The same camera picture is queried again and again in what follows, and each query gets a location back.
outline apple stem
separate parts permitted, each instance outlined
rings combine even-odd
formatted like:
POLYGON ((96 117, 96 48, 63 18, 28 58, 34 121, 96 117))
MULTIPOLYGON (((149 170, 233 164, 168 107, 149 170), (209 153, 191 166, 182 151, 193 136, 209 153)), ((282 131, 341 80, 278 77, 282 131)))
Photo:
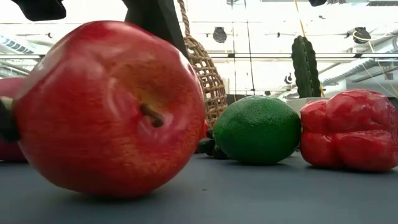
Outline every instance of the apple stem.
POLYGON ((139 107, 139 110, 144 116, 148 116, 150 120, 152 121, 152 125, 155 128, 159 128, 163 126, 163 117, 159 113, 151 110, 148 105, 146 104, 141 104, 139 107))

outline red apple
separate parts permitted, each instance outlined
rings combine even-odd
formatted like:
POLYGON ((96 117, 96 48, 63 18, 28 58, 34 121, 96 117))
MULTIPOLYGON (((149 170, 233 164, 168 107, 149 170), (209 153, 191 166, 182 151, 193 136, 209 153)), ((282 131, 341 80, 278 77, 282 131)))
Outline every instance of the red apple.
POLYGON ((188 60, 132 24, 98 21, 61 39, 13 104, 20 145, 53 184, 135 197, 173 178, 203 132, 188 60))
MULTIPOLYGON (((0 79, 0 96, 14 98, 24 81, 23 77, 0 79)), ((8 143, 0 140, 0 161, 26 161, 16 142, 8 143)))

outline ceiling light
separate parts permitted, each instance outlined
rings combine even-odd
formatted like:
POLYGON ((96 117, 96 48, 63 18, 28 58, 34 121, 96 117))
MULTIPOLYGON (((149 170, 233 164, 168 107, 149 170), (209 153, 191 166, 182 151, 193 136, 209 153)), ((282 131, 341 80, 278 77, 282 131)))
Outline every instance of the ceiling light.
POLYGON ((324 3, 326 3, 327 0, 308 0, 311 4, 311 6, 315 7, 315 6, 321 6, 324 3))
POLYGON ((366 31, 365 27, 357 27, 353 32, 353 40, 357 44, 366 44, 371 38, 370 33, 366 31))
POLYGON ((213 39, 217 43, 225 43, 226 41, 226 32, 224 31, 224 27, 215 27, 214 33, 213 33, 213 39))

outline fake fruit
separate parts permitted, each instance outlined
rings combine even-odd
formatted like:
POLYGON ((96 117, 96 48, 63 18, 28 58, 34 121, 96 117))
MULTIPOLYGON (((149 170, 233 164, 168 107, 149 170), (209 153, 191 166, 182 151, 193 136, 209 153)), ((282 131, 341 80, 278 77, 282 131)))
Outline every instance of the fake fruit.
POLYGON ((214 139, 204 138, 201 139, 198 143, 198 151, 200 153, 206 153, 208 156, 213 155, 213 149, 216 145, 214 139))
POLYGON ((228 156, 218 146, 214 147, 212 155, 215 159, 228 159, 228 156))
POLYGON ((398 112, 383 95, 347 90, 301 109, 300 151, 315 167, 386 171, 398 165, 398 112))
POLYGON ((209 125, 207 124, 207 121, 205 120, 205 123, 203 125, 203 135, 202 135, 201 138, 205 138, 206 137, 208 128, 209 128, 209 125))
POLYGON ((14 102, 20 145, 53 184, 136 197, 168 182, 203 135, 188 60, 132 24, 83 24, 55 44, 14 102))
MULTIPOLYGON (((0 97, 7 109, 11 108, 12 99, 22 86, 23 77, 0 79, 0 97)), ((0 161, 19 162, 26 161, 16 142, 0 140, 0 161)))
POLYGON ((283 101, 248 96, 229 105, 213 128, 216 145, 244 164, 272 165, 300 141, 300 118, 283 101))
POLYGON ((212 129, 207 129, 207 131, 206 131, 206 137, 207 137, 207 138, 214 139, 214 137, 213 137, 213 130, 212 130, 212 129))

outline green lime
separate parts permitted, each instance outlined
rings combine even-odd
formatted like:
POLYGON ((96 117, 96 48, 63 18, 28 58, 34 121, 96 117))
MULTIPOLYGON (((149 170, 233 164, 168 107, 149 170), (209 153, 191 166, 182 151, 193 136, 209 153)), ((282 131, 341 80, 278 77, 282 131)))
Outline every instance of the green lime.
POLYGON ((244 164, 273 165, 300 142, 298 114, 283 101, 248 96, 229 105, 213 128, 216 145, 244 164))

